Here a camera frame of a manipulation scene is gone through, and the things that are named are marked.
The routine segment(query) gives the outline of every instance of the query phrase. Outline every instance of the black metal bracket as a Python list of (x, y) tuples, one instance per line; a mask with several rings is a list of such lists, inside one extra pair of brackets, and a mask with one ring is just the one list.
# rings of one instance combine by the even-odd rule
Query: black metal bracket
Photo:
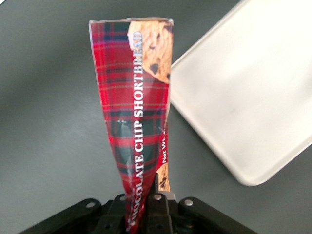
[[(139, 234), (256, 234), (195, 197), (177, 203), (173, 193), (159, 193), (157, 184), (156, 176)], [(126, 234), (125, 212), (124, 194), (104, 205), (90, 198), (20, 234)]]

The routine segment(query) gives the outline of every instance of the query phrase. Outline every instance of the chocolate chip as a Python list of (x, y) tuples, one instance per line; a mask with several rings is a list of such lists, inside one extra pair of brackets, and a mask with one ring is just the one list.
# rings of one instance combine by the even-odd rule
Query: chocolate chip
[(154, 63), (150, 66), (150, 69), (152, 70), (152, 72), (156, 75), (156, 73), (158, 72), (158, 64)]
[(164, 177), (164, 178), (162, 179), (162, 182), (160, 182), (159, 185), (160, 185), (161, 188), (164, 188), (164, 187), (165, 187), (166, 179), (167, 179), (167, 178)]
[(174, 32), (174, 27), (171, 24), (170, 25), (166, 25), (165, 29), (167, 29), (169, 33), (173, 33)]

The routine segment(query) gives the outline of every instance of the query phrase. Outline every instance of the gray table surface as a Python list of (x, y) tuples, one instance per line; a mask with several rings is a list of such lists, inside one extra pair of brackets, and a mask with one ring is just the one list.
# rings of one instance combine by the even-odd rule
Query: gray table surface
[[(0, 6), (0, 233), (89, 197), (122, 193), (107, 141), (88, 20), (169, 17), (174, 61), (237, 0), (7, 0)], [(268, 182), (239, 184), (171, 108), (170, 182), (260, 234), (312, 231), (312, 147)]]

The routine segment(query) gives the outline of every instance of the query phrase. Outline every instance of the snack bag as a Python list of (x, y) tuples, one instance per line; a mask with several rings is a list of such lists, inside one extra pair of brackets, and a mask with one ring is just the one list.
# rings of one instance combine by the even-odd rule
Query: snack bag
[(126, 227), (135, 234), (158, 168), (165, 169), (163, 188), (168, 183), (173, 21), (90, 21), (89, 28), (107, 134), (126, 194)]

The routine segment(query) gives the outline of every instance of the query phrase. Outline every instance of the red tartan pattern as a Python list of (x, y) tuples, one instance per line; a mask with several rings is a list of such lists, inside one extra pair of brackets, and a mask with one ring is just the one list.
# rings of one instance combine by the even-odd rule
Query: red tartan pattern
[[(127, 230), (134, 234), (144, 212), (145, 198), (154, 180), (166, 119), (169, 85), (143, 72), (144, 115), (134, 117), (134, 55), (127, 38), (129, 22), (91, 22), (90, 37), (99, 96), (108, 139), (126, 194)], [(137, 185), (134, 150), (134, 122), (142, 123), (144, 149), (143, 191), (135, 222), (134, 199)]]

